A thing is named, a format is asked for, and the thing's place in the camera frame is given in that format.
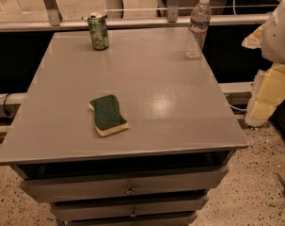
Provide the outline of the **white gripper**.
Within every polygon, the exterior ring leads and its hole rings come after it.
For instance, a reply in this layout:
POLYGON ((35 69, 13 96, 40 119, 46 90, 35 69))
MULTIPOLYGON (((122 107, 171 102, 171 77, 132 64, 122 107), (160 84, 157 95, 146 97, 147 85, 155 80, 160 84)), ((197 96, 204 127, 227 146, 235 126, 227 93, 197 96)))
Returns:
POLYGON ((261 48, 262 56, 274 63, 266 72, 259 70, 256 74, 246 108, 246 124, 260 127, 285 100, 285 0, 270 14, 265 24, 244 38, 242 46, 261 48))

